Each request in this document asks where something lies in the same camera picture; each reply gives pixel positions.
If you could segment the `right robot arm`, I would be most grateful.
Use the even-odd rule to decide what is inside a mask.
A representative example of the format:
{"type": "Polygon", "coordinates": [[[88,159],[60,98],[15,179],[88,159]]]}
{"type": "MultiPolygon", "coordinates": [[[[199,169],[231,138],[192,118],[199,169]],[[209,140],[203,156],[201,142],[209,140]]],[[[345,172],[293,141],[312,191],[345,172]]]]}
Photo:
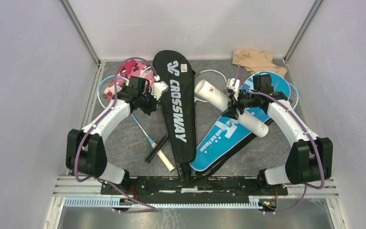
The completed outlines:
{"type": "Polygon", "coordinates": [[[268,195],[278,184],[304,184],[322,189],[331,177],[333,143],[307,127],[293,111],[287,96],[274,89],[271,75],[253,76],[251,90],[247,90],[238,78],[230,79],[226,87],[229,100],[223,116],[247,124],[251,132],[264,136],[262,122],[245,117],[247,108],[260,108],[278,125],[291,147],[283,166],[261,172],[261,178],[256,182],[257,191],[268,195]]]}

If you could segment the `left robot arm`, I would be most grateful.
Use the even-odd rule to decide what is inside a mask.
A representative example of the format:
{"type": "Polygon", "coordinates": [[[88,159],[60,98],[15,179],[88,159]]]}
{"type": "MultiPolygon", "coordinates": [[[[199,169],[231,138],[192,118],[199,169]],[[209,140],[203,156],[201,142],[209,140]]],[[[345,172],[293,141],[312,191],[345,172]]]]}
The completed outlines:
{"type": "Polygon", "coordinates": [[[112,182],[112,188],[118,194],[126,194],[131,188],[131,182],[126,178],[128,172],[108,162],[105,141],[134,110],[141,109],[147,115],[154,112],[167,91],[168,85],[164,81],[150,83],[148,79],[132,76],[98,117],[81,130],[72,129],[68,133],[66,167],[75,175],[81,172],[112,182]]]}

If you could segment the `white shuttlecock tube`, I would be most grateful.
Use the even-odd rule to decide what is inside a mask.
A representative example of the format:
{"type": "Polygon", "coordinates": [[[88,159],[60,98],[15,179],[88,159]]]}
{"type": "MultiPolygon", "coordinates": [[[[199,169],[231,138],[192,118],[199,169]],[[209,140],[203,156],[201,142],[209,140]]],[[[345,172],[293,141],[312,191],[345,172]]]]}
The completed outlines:
{"type": "MultiPolygon", "coordinates": [[[[228,101],[229,97],[225,94],[215,94],[212,95],[208,99],[208,103],[218,108],[220,111],[222,111],[221,116],[223,117],[223,112],[226,109],[237,109],[233,107],[228,107],[228,101]]],[[[248,130],[250,130],[253,134],[255,134],[257,137],[264,137],[267,135],[269,131],[269,127],[256,118],[251,113],[244,111],[243,113],[240,113],[239,119],[237,120],[241,125],[246,127],[248,130]]]]}

